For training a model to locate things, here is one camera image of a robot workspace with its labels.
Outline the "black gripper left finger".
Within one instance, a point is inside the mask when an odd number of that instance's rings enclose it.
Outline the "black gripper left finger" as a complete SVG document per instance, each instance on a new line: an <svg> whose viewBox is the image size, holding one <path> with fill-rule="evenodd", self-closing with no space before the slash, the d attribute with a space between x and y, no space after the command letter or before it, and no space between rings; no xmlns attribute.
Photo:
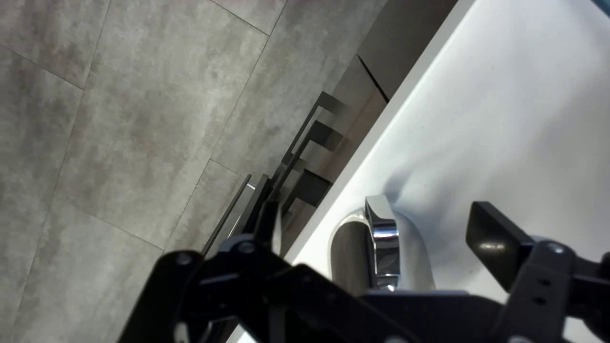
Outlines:
<svg viewBox="0 0 610 343"><path fill-rule="evenodd" d="M220 343L229 322L258 343L390 343L409 330L308 265L292 267L250 237L207 260L165 254L119 343Z"/></svg>

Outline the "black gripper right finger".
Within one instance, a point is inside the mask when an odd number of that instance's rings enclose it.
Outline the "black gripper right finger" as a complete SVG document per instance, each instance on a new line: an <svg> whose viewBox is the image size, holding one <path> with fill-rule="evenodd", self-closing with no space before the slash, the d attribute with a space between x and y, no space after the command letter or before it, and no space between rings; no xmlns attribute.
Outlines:
<svg viewBox="0 0 610 343"><path fill-rule="evenodd" d="M494 322L500 341L569 343L569 319L610 341L610 260L580 258L571 246L527 235L491 202L473 202L466 242L508 292Z"/></svg>

